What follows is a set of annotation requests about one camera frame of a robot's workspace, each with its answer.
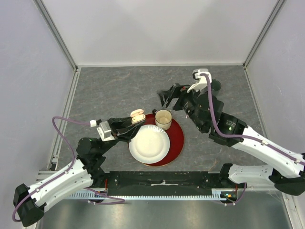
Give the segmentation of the pink earbud charging case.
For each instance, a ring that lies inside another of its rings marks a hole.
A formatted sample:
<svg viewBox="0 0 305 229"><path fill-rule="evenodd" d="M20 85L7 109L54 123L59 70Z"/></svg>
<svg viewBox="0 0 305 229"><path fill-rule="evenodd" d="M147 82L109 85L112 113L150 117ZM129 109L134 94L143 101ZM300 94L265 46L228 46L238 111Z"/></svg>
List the pink earbud charging case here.
<svg viewBox="0 0 305 229"><path fill-rule="evenodd" d="M130 113L130 117L132 119L132 124L141 122L146 119L146 115L144 114L143 109L136 109Z"/></svg>

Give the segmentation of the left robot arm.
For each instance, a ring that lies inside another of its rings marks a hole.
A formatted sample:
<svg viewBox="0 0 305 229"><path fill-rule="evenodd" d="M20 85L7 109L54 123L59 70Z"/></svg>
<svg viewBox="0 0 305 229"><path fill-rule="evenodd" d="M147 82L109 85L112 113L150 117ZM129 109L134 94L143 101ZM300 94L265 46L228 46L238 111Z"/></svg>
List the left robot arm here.
<svg viewBox="0 0 305 229"><path fill-rule="evenodd" d="M101 187L105 172L101 165L104 154L118 142L129 143L145 123L145 115L110 118L107 121L77 122L97 128L99 138L82 138L72 152L72 161L48 178L29 187L16 187L12 220L24 227L38 222L55 204L72 193L90 187Z"/></svg>

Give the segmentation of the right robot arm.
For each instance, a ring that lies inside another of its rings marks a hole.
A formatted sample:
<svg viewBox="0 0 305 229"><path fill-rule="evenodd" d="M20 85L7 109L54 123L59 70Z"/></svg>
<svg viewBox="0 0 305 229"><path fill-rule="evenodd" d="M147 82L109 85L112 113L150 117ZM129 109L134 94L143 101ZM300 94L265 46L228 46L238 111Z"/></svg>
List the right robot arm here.
<svg viewBox="0 0 305 229"><path fill-rule="evenodd" d="M159 91L163 107L172 99L173 110L184 110L201 133L208 133L215 143L246 152L263 161L263 166L224 164L218 176L222 187L233 184L274 185L286 194L299 196L305 191L305 156L287 150L263 137L235 116L223 112L224 103L212 94L190 90L188 85L174 84Z"/></svg>

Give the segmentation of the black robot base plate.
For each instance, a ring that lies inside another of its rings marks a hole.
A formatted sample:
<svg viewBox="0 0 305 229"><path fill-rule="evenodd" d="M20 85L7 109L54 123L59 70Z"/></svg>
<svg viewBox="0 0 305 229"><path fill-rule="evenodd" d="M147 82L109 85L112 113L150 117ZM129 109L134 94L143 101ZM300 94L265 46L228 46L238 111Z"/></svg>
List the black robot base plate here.
<svg viewBox="0 0 305 229"><path fill-rule="evenodd" d="M204 189L232 188L242 189L245 183L235 183L227 176L219 173L199 171L175 172L140 172L140 171L110 171L105 173L104 185L110 188L152 187L173 185L179 187L203 187Z"/></svg>

